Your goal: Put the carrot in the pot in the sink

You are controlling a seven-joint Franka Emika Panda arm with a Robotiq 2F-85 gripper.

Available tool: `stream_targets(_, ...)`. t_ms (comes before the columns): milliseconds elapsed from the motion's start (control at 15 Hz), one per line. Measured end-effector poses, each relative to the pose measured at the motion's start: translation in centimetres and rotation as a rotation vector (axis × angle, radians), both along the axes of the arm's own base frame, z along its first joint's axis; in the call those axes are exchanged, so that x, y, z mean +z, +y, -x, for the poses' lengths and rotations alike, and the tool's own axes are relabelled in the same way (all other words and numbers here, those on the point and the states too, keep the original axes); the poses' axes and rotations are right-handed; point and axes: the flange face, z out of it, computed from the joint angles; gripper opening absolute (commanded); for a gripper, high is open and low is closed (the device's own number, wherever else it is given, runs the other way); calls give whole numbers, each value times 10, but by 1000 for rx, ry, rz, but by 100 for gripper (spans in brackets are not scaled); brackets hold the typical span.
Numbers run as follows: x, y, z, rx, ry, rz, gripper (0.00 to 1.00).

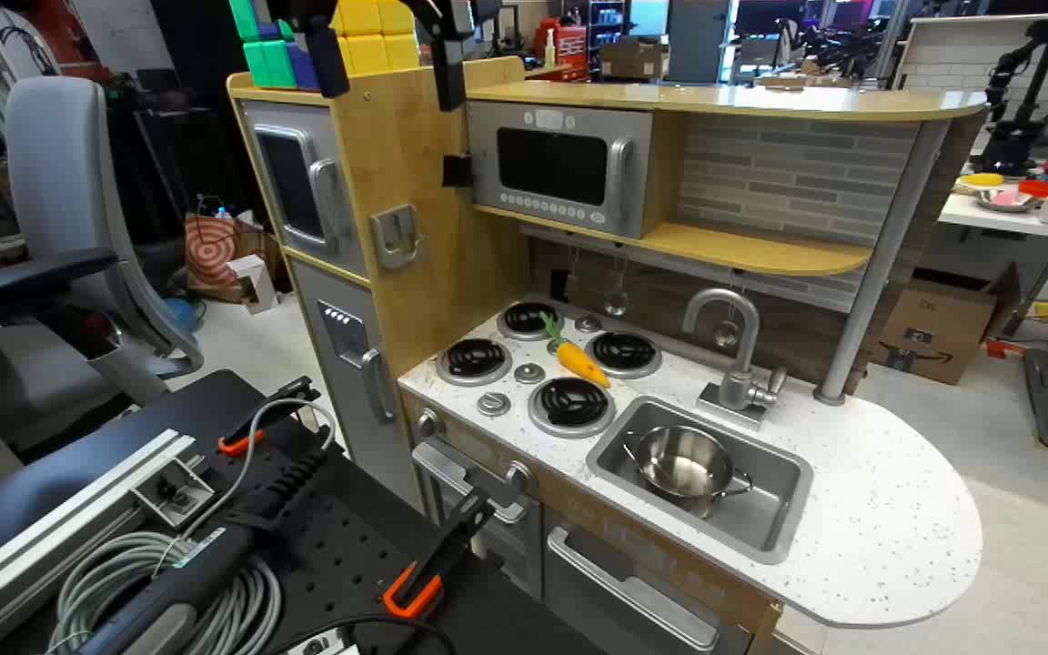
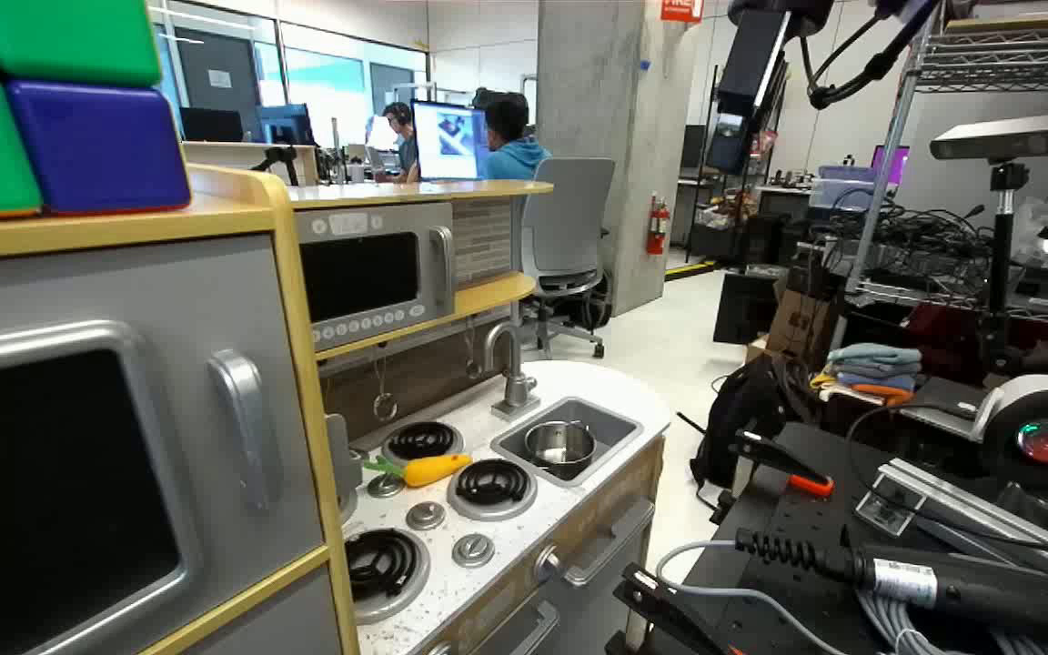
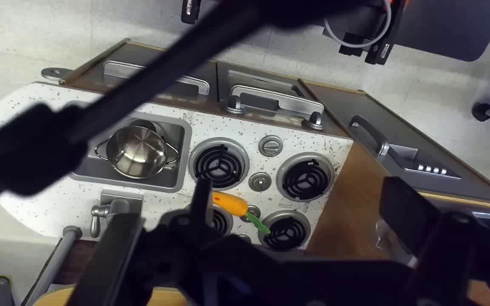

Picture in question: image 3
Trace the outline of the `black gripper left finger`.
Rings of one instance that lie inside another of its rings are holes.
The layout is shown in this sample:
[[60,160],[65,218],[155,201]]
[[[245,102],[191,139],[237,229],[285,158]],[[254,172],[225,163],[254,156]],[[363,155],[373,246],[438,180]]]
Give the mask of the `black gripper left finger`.
[[133,306],[128,270],[142,229],[142,204],[113,199],[108,228],[80,279],[80,306]]

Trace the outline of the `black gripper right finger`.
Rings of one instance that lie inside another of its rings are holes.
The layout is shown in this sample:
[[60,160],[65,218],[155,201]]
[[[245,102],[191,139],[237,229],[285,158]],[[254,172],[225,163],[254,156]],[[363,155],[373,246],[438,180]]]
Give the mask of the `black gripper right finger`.
[[398,177],[383,180],[380,214],[417,257],[404,303],[463,306],[477,255],[478,223],[463,212],[441,212]]

